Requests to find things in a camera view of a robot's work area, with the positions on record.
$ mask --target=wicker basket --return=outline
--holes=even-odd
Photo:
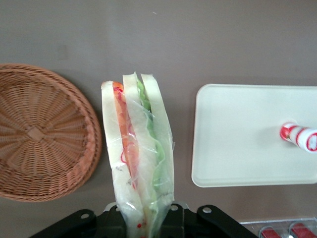
[[[0,64],[0,196],[65,196],[91,176],[101,148],[96,114],[73,84],[43,68]]]

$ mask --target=sliced carrot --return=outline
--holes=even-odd
[[[138,174],[139,164],[139,145],[135,136],[133,126],[131,124],[130,116],[128,114],[128,109],[123,92],[123,85],[118,82],[113,82],[112,86],[115,97],[115,108],[117,112],[123,144],[121,161],[127,164],[132,178],[132,185],[134,188],[136,188],[136,177]]]

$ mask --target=white plastic tray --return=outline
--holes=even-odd
[[[317,155],[279,137],[317,128],[317,87],[208,84],[197,94],[192,180],[200,187],[317,182]]]

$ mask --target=gray countertop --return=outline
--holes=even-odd
[[[173,131],[175,199],[238,221],[317,215],[317,186],[200,188],[191,180],[195,97],[207,83],[317,85],[315,0],[1,0],[0,62],[59,73],[102,121],[101,83],[152,73]],[[105,150],[74,193],[41,203],[0,198],[0,237],[28,237],[114,201]]]

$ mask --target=plastic wrap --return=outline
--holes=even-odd
[[[172,134],[152,75],[102,84],[106,144],[129,238],[152,238],[174,200]]]

